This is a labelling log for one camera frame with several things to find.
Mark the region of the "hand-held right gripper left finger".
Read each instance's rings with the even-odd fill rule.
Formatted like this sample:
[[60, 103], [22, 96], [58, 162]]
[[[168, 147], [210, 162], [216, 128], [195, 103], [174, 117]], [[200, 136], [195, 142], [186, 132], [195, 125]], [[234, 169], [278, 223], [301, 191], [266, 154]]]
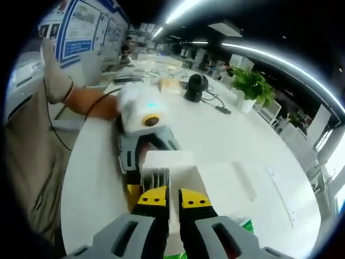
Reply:
[[90, 246], [69, 258], [164, 258], [169, 236], [169, 187], [143, 193], [125, 213], [96, 233]]

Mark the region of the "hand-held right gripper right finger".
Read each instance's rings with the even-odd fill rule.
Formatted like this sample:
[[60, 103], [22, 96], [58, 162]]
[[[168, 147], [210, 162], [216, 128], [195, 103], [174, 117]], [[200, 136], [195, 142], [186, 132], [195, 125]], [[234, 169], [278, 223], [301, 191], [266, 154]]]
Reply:
[[258, 238], [227, 216], [219, 216], [202, 193], [178, 190], [180, 237], [188, 258], [283, 258], [261, 248]]

